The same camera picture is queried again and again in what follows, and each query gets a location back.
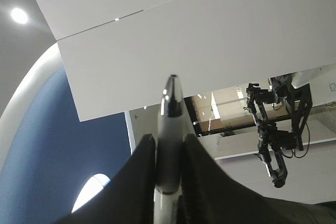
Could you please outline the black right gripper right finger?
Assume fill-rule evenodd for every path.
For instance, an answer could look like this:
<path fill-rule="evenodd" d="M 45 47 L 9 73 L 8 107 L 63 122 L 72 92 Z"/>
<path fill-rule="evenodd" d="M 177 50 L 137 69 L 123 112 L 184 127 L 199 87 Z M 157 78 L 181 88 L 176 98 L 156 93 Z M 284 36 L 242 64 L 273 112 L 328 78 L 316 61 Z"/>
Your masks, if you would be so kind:
<path fill-rule="evenodd" d="M 186 223 L 335 223 L 335 209 L 269 198 L 229 177 L 193 134 L 182 147 Z"/>

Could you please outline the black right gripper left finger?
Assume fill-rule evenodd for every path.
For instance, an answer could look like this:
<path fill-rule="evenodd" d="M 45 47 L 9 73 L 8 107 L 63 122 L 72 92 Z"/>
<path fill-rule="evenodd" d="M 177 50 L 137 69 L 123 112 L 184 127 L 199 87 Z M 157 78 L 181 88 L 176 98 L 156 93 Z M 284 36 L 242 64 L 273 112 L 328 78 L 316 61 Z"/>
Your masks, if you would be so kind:
<path fill-rule="evenodd" d="M 102 191 L 56 223 L 154 223 L 154 175 L 155 140 L 146 134 Z"/>

